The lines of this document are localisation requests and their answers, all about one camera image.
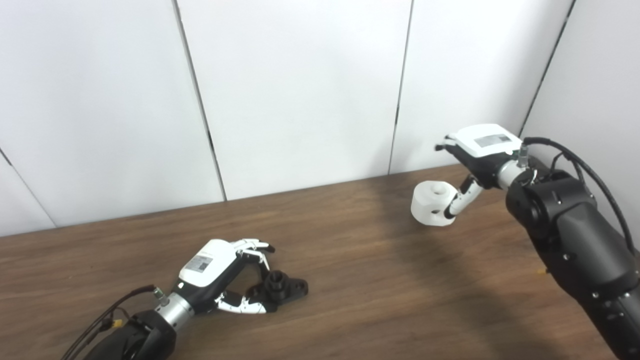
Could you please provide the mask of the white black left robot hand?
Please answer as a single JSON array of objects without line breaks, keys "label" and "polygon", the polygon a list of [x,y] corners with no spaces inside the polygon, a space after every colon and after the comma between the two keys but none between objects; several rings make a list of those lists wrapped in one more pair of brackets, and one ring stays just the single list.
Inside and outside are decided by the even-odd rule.
[{"label": "white black left robot hand", "polygon": [[258,266],[261,279],[270,274],[266,253],[274,253],[269,243],[256,238],[229,242],[211,239],[179,271],[171,290],[186,301],[194,315],[222,310],[222,312],[263,314],[275,313],[278,306],[252,300],[247,295],[227,291],[227,287],[250,264]]}]

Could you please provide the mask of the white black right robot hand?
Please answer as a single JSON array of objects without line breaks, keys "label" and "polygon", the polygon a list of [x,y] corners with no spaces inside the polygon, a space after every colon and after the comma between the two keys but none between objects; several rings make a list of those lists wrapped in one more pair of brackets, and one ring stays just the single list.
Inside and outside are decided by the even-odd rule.
[{"label": "white black right robot hand", "polygon": [[443,218],[453,220],[490,189],[507,191],[514,180],[526,169],[519,164],[522,141],[498,124],[467,126],[450,133],[434,146],[446,151],[469,171],[449,205]]}]

